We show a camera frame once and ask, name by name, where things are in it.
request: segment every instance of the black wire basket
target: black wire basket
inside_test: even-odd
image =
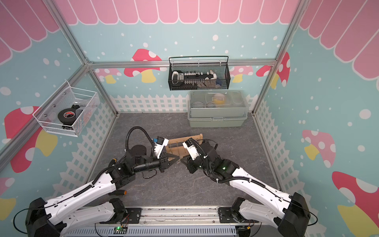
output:
[[[170,90],[229,89],[228,59],[228,56],[169,58]]]

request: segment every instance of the wire mesh basket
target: wire mesh basket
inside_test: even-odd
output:
[[[67,86],[63,87],[53,100],[51,100],[51,98],[47,99],[42,106],[33,113],[33,116],[48,133],[77,137],[99,106],[100,99],[98,93],[95,91],[71,87],[68,82],[65,82],[65,84],[67,84]],[[60,112],[74,107],[75,105],[81,106],[80,113],[65,113],[75,116],[75,121],[73,121],[73,123],[71,122],[71,125],[61,122],[58,118]]]
[[[228,56],[171,57],[170,90],[229,89]]]

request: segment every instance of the pink mushroom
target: pink mushroom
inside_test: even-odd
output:
[[[162,61],[155,53],[147,49],[138,49],[133,55],[131,61]],[[166,71],[166,67],[151,67],[151,68],[125,68],[124,74],[128,77],[134,77],[138,74],[142,74],[142,82],[152,83],[157,79],[153,75],[152,70]]]
[[[0,178],[0,196],[14,183],[14,178]]]
[[[230,70],[230,77],[234,77],[233,81],[234,83],[239,83],[242,81],[242,75],[253,75],[254,70],[252,66],[235,66],[232,67]]]
[[[335,159],[335,144],[333,137],[329,133],[303,130],[302,142],[307,141],[309,146],[304,148],[309,159],[315,160],[316,155],[321,154],[324,164],[330,168]]]
[[[257,76],[263,77],[268,75],[271,67],[263,66],[257,71]],[[288,82],[288,78],[290,76],[290,55],[288,52],[285,53],[282,63],[279,65],[279,69],[276,72],[273,81],[271,82],[271,88],[276,89],[276,84],[280,78],[282,82],[282,86],[286,86]]]
[[[97,76],[99,77],[100,81],[104,81],[104,78],[105,78],[105,81],[108,83],[108,84],[115,84],[116,83],[116,80],[113,78],[112,75],[117,75],[117,76],[121,76],[121,72],[117,69],[117,68],[98,68],[95,70],[95,73],[97,74]]]
[[[368,237],[378,234],[378,187],[337,171],[333,172],[332,180],[336,188],[354,204],[353,206],[338,206],[341,217],[353,235]]]
[[[38,109],[37,106],[22,107],[5,116],[4,125],[7,138],[3,139],[3,143],[9,142],[32,119],[32,114],[36,109]],[[34,157],[35,148],[40,149],[45,156],[49,156],[57,142],[58,137],[56,135],[51,135],[40,127],[12,158],[11,166],[13,171],[20,173],[29,168]]]

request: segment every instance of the yellow object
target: yellow object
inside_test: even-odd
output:
[[[234,82],[234,83],[239,83],[239,82],[241,82],[241,81],[242,81],[242,74],[238,74],[238,75],[235,75],[235,76],[234,76],[234,79],[233,79],[232,82]]]
[[[49,156],[56,145],[58,144],[58,137],[41,130],[38,134],[36,141],[36,148],[40,149],[44,156]]]
[[[369,237],[379,234],[378,226],[357,205],[352,207],[337,206],[337,208],[349,230],[356,237]]]
[[[273,81],[271,82],[271,88],[276,89],[276,83],[278,83],[279,75],[275,74]]]
[[[16,206],[16,199],[3,199],[0,198],[0,220],[5,220]]]
[[[151,69],[145,70],[145,71],[141,72],[141,74],[142,74],[142,82],[143,83],[153,83],[157,80],[153,75],[153,70],[151,70]]]
[[[115,83],[116,83],[116,80],[113,78],[112,75],[105,76],[105,81],[106,81],[108,84],[115,84]]]
[[[311,160],[315,160],[316,155],[320,154],[320,151],[312,144],[304,147],[304,151]]]

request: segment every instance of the white wire basket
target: white wire basket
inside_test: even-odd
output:
[[[53,95],[50,96],[50,98],[33,113],[33,117],[48,133],[77,137],[91,119],[92,114],[96,111],[100,104],[100,99],[96,91],[71,87],[67,81],[64,84],[67,86],[63,87],[63,89],[55,95],[53,100],[51,100]],[[64,109],[71,108],[71,106],[75,104],[85,105],[83,111],[72,125],[63,124],[58,119],[58,113]]]

